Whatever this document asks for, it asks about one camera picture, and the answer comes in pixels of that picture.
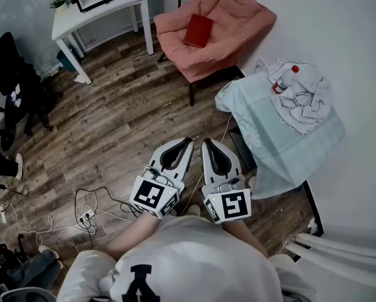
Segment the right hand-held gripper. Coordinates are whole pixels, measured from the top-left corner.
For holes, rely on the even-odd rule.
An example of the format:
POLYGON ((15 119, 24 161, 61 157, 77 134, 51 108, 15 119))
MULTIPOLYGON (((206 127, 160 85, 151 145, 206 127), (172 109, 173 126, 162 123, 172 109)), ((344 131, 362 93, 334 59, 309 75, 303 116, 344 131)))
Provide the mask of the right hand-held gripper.
POLYGON ((251 192, 245 187, 238 156, 214 139, 204 139, 201 146, 203 176, 203 203, 218 225, 251 216, 251 192), (231 177, 213 183, 213 177, 231 177))

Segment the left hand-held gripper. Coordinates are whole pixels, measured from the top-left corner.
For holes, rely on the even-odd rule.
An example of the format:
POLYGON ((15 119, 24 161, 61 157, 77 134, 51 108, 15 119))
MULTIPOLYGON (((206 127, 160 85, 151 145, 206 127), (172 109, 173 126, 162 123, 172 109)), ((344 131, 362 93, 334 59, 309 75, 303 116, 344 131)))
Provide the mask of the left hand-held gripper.
POLYGON ((130 204, 141 213, 163 219, 182 198, 185 189, 182 180, 192 155, 190 137, 177 138, 157 148, 149 161, 150 166, 145 166, 143 174, 135 179, 130 204), (161 171, 169 171, 170 176, 161 171))

